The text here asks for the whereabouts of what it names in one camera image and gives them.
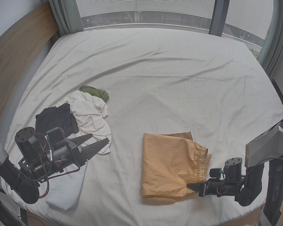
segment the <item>tan shorts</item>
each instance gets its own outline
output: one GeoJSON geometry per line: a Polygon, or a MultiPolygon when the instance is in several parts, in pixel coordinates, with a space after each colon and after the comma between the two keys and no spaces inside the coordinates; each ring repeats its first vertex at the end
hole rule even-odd
{"type": "Polygon", "coordinates": [[[191,132],[143,134],[142,197],[172,203],[194,194],[187,184],[206,180],[211,154],[191,132]]]}

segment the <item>gray-green curtain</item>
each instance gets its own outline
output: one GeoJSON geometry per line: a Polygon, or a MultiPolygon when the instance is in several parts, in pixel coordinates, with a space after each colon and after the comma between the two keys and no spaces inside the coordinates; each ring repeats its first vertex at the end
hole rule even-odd
{"type": "Polygon", "coordinates": [[[59,28],[59,37],[83,31],[83,24],[76,0],[41,0],[41,3],[47,1],[50,4],[59,28]]]}
{"type": "Polygon", "coordinates": [[[272,80],[283,76],[283,1],[274,0],[273,15],[262,49],[257,57],[258,62],[272,80]]]}

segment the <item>green garment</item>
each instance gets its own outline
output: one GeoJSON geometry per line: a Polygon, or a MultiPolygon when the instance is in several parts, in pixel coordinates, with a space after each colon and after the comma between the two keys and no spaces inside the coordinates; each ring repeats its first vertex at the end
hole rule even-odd
{"type": "Polygon", "coordinates": [[[99,90],[91,86],[83,85],[79,88],[79,91],[82,91],[83,93],[89,93],[90,95],[95,97],[99,97],[104,100],[104,102],[108,101],[109,99],[108,93],[105,90],[99,90]]]}

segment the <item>headboard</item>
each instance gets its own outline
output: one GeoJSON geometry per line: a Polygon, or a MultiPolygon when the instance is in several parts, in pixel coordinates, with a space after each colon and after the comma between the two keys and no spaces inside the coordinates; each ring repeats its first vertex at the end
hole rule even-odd
{"type": "Polygon", "coordinates": [[[22,17],[0,36],[0,115],[17,80],[46,42],[57,35],[57,31],[47,2],[22,17]]]}

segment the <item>white bed sheet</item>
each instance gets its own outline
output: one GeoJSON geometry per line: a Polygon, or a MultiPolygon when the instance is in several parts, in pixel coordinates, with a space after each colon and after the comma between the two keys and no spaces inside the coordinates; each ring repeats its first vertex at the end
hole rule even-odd
{"type": "MultiPolygon", "coordinates": [[[[247,207],[233,197],[190,195],[163,205],[141,197],[143,133],[191,131],[212,153],[209,168],[231,157],[283,118],[283,106],[264,70],[243,43],[189,31],[130,28],[79,32],[60,38],[25,91],[6,142],[10,160],[22,155],[15,133],[35,126],[44,108],[90,85],[109,93],[111,153],[87,165],[76,209],[51,208],[40,199],[22,208],[63,225],[219,225],[259,207],[263,189],[247,207]]],[[[40,194],[46,185],[40,186],[40,194]]]]}

